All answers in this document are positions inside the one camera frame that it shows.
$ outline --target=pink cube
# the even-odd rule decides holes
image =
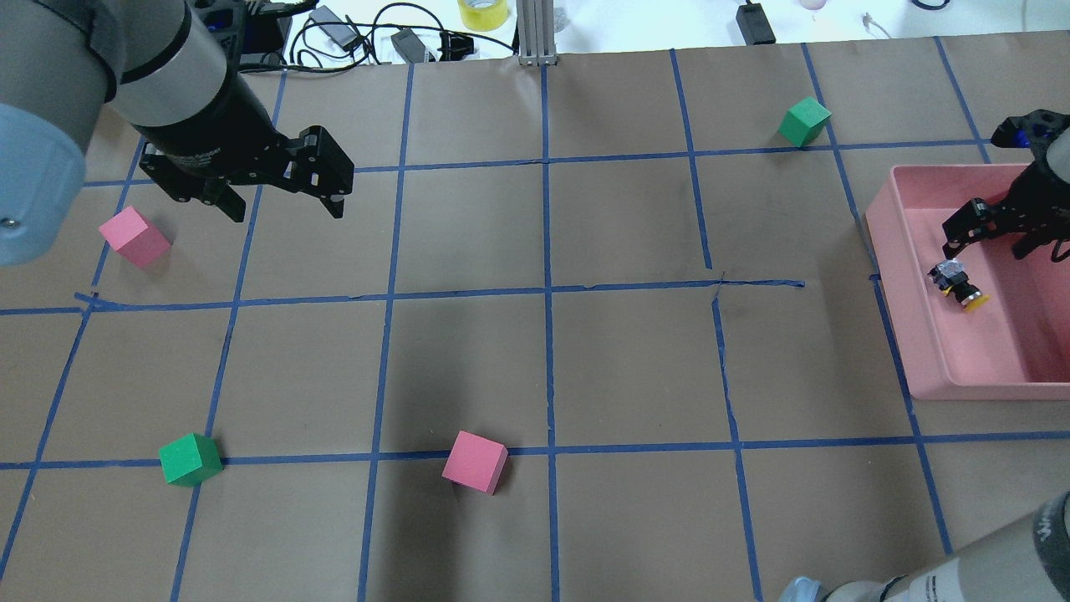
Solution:
[[[502,444],[461,431],[449,451],[442,476],[450,481],[494,495],[498,478],[509,450]]]
[[[133,206],[123,209],[97,229],[111,248],[141,268],[171,247],[156,226]]]

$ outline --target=power adapter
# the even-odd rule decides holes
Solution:
[[[769,27],[769,19],[765,18],[765,10],[756,2],[751,3],[747,0],[746,4],[739,6],[736,11],[736,22],[748,46],[774,44],[777,41],[773,28]]]
[[[431,55],[431,51],[427,49],[416,32],[408,27],[391,35],[391,42],[394,43],[394,49],[401,55],[407,63],[434,62],[434,56]]]
[[[334,14],[334,11],[326,6],[320,6],[308,15],[308,21],[315,24],[323,22],[334,22],[336,25],[321,25],[320,29],[323,33],[327,35],[339,48],[346,50],[347,52],[353,51],[361,45],[363,37],[356,34],[351,27],[348,25],[337,25],[341,21],[338,15]]]

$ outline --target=green cube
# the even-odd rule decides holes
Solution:
[[[215,442],[190,433],[159,448],[164,479],[172,485],[192,488],[223,470]]]
[[[798,148],[802,148],[807,142],[821,134],[821,128],[828,123],[828,118],[832,113],[811,96],[802,98],[797,105],[788,109],[783,122],[780,123],[780,133],[788,138],[788,141]]]

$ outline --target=blue tape grid line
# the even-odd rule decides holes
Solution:
[[[123,187],[119,192],[119,200],[116,203],[114,213],[119,213],[119,211],[122,210],[123,203],[126,201],[126,194],[129,191],[129,183],[134,177],[135,169],[137,169],[137,161],[141,156],[141,148],[143,144],[144,138],[141,138],[138,140],[138,143],[134,149],[134,156],[131,157],[131,164],[126,170],[126,179],[123,181]],[[107,258],[108,244],[104,243],[101,246],[101,253],[96,259],[96,266],[93,269],[92,285],[94,288],[101,279],[101,274],[104,272],[104,262]],[[15,311],[9,310],[6,313],[7,315],[14,315]],[[57,311],[49,313],[68,312],[64,310],[62,312]],[[15,546],[15,539],[18,537],[18,529],[22,524],[22,515],[26,513],[26,505],[30,499],[30,491],[33,489],[33,483],[37,478],[37,472],[41,469],[42,460],[45,456],[45,447],[48,445],[48,436],[51,434],[52,425],[56,422],[56,414],[59,412],[60,402],[63,400],[63,391],[66,389],[67,379],[71,376],[71,368],[74,366],[75,357],[78,355],[78,350],[81,348],[81,340],[86,335],[86,329],[89,328],[89,319],[93,314],[93,308],[92,306],[89,306],[83,311],[79,310],[79,313],[81,313],[81,324],[78,326],[78,331],[75,334],[74,342],[71,344],[71,353],[67,355],[66,364],[63,365],[63,372],[60,373],[60,381],[56,386],[56,393],[52,396],[52,403],[48,407],[48,415],[45,418],[45,426],[41,432],[41,438],[37,441],[37,450],[34,453],[33,464],[30,466],[30,472],[26,477],[26,485],[22,488],[22,495],[18,500],[18,507],[15,509],[15,518],[12,520],[11,528],[7,531],[7,539],[4,541],[3,553],[0,555],[0,581],[3,580],[4,572],[7,570],[7,560],[11,559],[11,551]]]
[[[571,292],[597,292],[606,290],[655,290],[673,288],[709,288],[714,285],[786,285],[791,288],[805,288],[805,280],[797,279],[696,279],[696,280],[669,280],[669,281],[641,281],[641,282],[614,282],[595,284],[562,284],[551,285],[553,293]],[[393,295],[397,299],[412,298],[457,298],[464,296],[507,296],[514,294],[544,294],[542,288],[488,288],[476,290],[441,290],[431,292],[396,292]],[[116,312],[194,312],[200,310],[225,310],[233,307],[251,308],[265,306],[296,306],[302,304],[356,304],[367,303],[367,300],[385,300],[387,294],[362,294],[358,296],[291,296],[279,298],[240,298],[238,300],[210,300],[204,304],[155,304],[155,305],[128,305],[117,304],[97,295],[75,293],[75,298],[82,300],[87,306],[93,307],[94,313],[116,313]],[[4,313],[27,313],[27,314],[67,314],[80,313],[79,308],[55,308],[46,310],[6,310]]]
[[[550,82],[539,65],[542,117],[542,277],[546,295],[546,439],[550,525],[550,599],[561,601],[561,546],[557,530],[557,422],[553,407],[553,266],[550,248]]]
[[[911,432],[914,434],[914,445],[918,450],[918,461],[921,463],[921,473],[926,479],[926,489],[929,491],[929,501],[933,508],[936,530],[939,532],[944,554],[951,554],[953,552],[951,538],[947,532],[947,523],[944,521],[944,509],[939,503],[939,493],[936,491],[936,481],[933,478],[932,466],[929,464],[929,452],[926,450],[926,441],[921,436],[921,427],[918,425],[918,418],[914,415],[914,400],[911,398],[911,391],[906,386],[906,373],[903,371],[903,360],[899,355],[899,345],[896,343],[896,335],[891,329],[891,320],[888,315],[888,307],[885,304],[884,290],[881,289],[881,281],[877,278],[872,279],[871,283],[873,284],[873,294],[876,296],[881,322],[884,324],[884,334],[888,339],[888,346],[891,350],[891,359],[896,366],[896,376],[899,379],[899,388],[903,395],[906,417],[911,421]]]
[[[278,115],[282,108],[282,96],[286,92],[286,73],[282,73],[278,81],[278,90],[275,95],[275,107],[272,110],[272,125],[278,123]],[[245,243],[242,246],[242,259],[238,264],[238,277],[234,280],[234,294],[231,299],[230,318],[227,321],[227,335],[223,341],[223,349],[219,352],[219,367],[216,370],[215,383],[212,387],[212,398],[209,402],[208,417],[204,420],[204,436],[211,437],[215,428],[215,416],[219,407],[219,393],[223,391],[223,380],[227,371],[227,359],[230,355],[230,344],[234,337],[234,328],[238,326],[238,311],[241,308],[238,300],[242,297],[242,287],[245,283],[245,268],[249,260],[249,251],[253,248],[253,234],[256,232],[257,215],[260,211],[260,199],[263,195],[263,185],[257,186],[256,196],[253,199],[253,207],[249,211],[249,222],[245,230]],[[174,566],[174,578],[171,582],[171,602],[178,602],[182,592],[182,577],[185,575],[186,557],[189,553],[189,540],[193,537],[194,521],[197,516],[197,507],[200,501],[200,485],[194,488],[189,496],[189,510],[186,513],[186,524],[182,531],[182,543],[179,547],[179,559]]]
[[[92,314],[92,310],[86,310],[81,315],[81,325],[78,327],[78,333],[75,335],[74,343],[71,345],[71,353],[67,355],[66,364],[63,366],[60,382],[56,386],[56,393],[52,396],[52,403],[48,408],[48,416],[45,419],[45,427],[41,432],[41,438],[37,441],[37,451],[33,457],[34,465],[30,467],[30,473],[26,477],[26,485],[22,488],[22,496],[18,500],[18,507],[15,510],[15,519],[12,521],[11,529],[7,531],[7,540],[4,542],[3,555],[0,556],[0,580],[3,580],[4,571],[7,569],[7,560],[11,558],[11,551],[15,545],[15,538],[18,536],[19,525],[22,523],[22,514],[26,512],[26,505],[30,499],[30,490],[33,489],[33,482],[37,478],[39,465],[45,456],[45,446],[48,445],[48,435],[51,433],[52,423],[56,421],[56,413],[60,407],[60,400],[63,399],[63,390],[66,388],[67,379],[71,376],[71,367],[74,366],[74,358],[78,354],[78,348],[81,345],[82,336],[86,335],[86,328],[89,326],[90,314]]]
[[[699,166],[694,160],[694,138],[691,136],[691,117],[687,112],[687,96],[684,94],[684,80],[679,75],[679,62],[676,60],[676,49],[670,48],[669,59],[672,61],[672,75],[676,80],[676,95],[679,97],[679,112],[684,117],[684,137],[687,139],[687,161],[691,167],[691,192],[694,195],[694,211],[699,218],[699,236],[702,238],[702,259],[706,268],[714,268],[709,258],[709,236],[706,233],[706,214],[702,210],[702,188],[699,186]]]
[[[747,541],[747,562],[750,566],[750,585],[754,599],[763,602],[762,576],[758,567],[758,550],[754,543],[754,526],[750,515],[750,495],[747,493],[747,472],[744,467],[744,446],[739,441],[739,425],[732,410],[732,391],[729,387],[729,374],[724,358],[724,325],[721,323],[720,298],[714,296],[710,305],[714,314],[714,333],[717,337],[717,359],[721,371],[721,386],[724,389],[724,410],[728,413],[729,433],[732,436],[732,450],[735,453],[736,485],[739,489],[739,511],[743,514],[743,532]]]
[[[821,81],[817,79],[817,71],[813,66],[813,59],[810,58],[810,48],[804,43],[799,44],[799,48],[802,50],[802,60],[806,61],[806,68],[810,73],[810,82],[813,84],[813,94],[817,98],[817,102],[825,105],[825,95],[821,91]],[[866,246],[866,252],[869,253],[870,262],[873,264],[873,268],[877,268],[876,265],[876,252],[870,245],[869,238],[866,236],[866,227],[862,225],[861,215],[858,213],[858,205],[855,203],[855,194],[851,190],[851,181],[847,179],[847,170],[843,166],[843,155],[840,152],[840,145],[836,139],[836,129],[832,127],[832,123],[829,122],[825,128],[828,130],[828,142],[832,149],[832,158],[836,159],[836,170],[840,173],[840,183],[843,185],[843,194],[847,197],[847,206],[851,207],[851,215],[855,218],[855,227],[858,229],[858,235],[861,237],[862,245]]]
[[[1014,433],[974,433],[948,435],[922,435],[922,443],[929,445],[988,444],[1000,442],[1063,442],[1070,439],[1070,431],[1029,431]],[[612,444],[556,446],[556,456],[617,454],[617,453],[666,453],[692,451],[734,451],[736,446],[744,450],[797,450],[859,448],[882,446],[916,446],[913,435],[897,437],[845,437],[829,439],[765,439],[733,442],[678,442],[662,444]],[[548,456],[550,448],[509,448],[509,456]],[[449,450],[426,450],[411,452],[379,452],[379,462],[407,462],[419,460],[444,460]],[[224,465],[276,465],[276,464],[325,464],[370,462],[371,452],[292,454],[292,456],[249,456],[223,458]],[[42,462],[0,462],[0,470],[78,470],[92,468],[146,468],[159,466],[159,460],[114,459],[114,460],[52,460]]]
[[[908,149],[908,148],[928,148],[928,146],[963,146],[963,145],[976,145],[978,139],[956,139],[956,140],[917,140],[917,141],[903,141],[903,142],[858,142],[851,144],[839,144],[840,150],[865,150],[865,149]],[[832,146],[830,144],[810,144],[801,149],[794,146],[758,146],[758,148],[739,148],[739,149],[705,149],[696,150],[694,156],[723,156],[723,155],[736,155],[736,154],[775,154],[775,153],[790,153],[790,152],[831,152]],[[502,159],[502,160],[471,160],[471,161],[457,161],[457,163],[426,163],[419,165],[407,165],[406,171],[430,171],[435,169],[472,169],[476,167],[510,167],[517,165],[538,165],[542,163],[549,163],[555,165],[559,163],[600,163],[600,161],[614,161],[614,160],[649,160],[658,158],[684,158],[689,157],[690,153],[687,151],[675,151],[675,152],[652,152],[652,153],[630,153],[630,154],[600,154],[600,155],[584,155],[584,156],[549,156],[546,158],[513,158],[513,159]],[[353,169],[355,173],[382,173],[388,172],[393,173],[398,170],[396,165],[379,165],[371,167],[356,167]],[[87,187],[101,187],[101,186],[118,186],[125,182],[119,180],[103,180],[95,182],[86,182],[83,185]],[[140,186],[146,184],[151,184],[152,180],[131,180],[131,185]]]
[[[941,42],[939,36],[934,36],[933,42],[936,44],[936,51],[939,52],[939,60],[944,63],[944,70],[947,72],[948,79],[951,80],[951,88],[954,89],[954,95],[959,98],[959,106],[962,107],[962,113],[966,118],[966,123],[969,125],[969,132],[974,134],[974,143],[977,144],[977,150],[981,151],[981,158],[984,163],[992,163],[989,157],[989,150],[984,146],[984,139],[981,138],[980,132],[977,129],[977,123],[974,121],[974,114],[969,111],[969,105],[966,103],[966,96],[962,93],[962,88],[959,86],[959,78],[954,76],[954,70],[951,68],[951,61],[947,58],[947,52],[944,51],[944,43]]]
[[[404,112],[401,120],[401,151],[398,156],[397,196],[394,200],[394,234],[391,243],[391,271],[386,289],[386,311],[383,321],[383,342],[379,356],[379,388],[376,393],[376,419],[371,437],[371,459],[368,468],[368,493],[364,506],[364,532],[361,540],[361,566],[356,599],[363,602],[368,593],[368,565],[371,557],[371,525],[376,511],[376,484],[379,477],[380,446],[383,435],[383,405],[386,399],[386,362],[391,351],[391,327],[394,320],[394,291],[397,283],[398,246],[401,236],[401,199],[404,196],[406,155],[409,149],[409,123],[412,113],[413,64],[406,79]]]

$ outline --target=small object in bin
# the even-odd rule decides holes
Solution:
[[[966,312],[973,312],[989,300],[989,295],[981,292],[966,274],[966,265],[958,259],[945,259],[929,269],[929,277],[945,296],[954,294],[954,299]]]

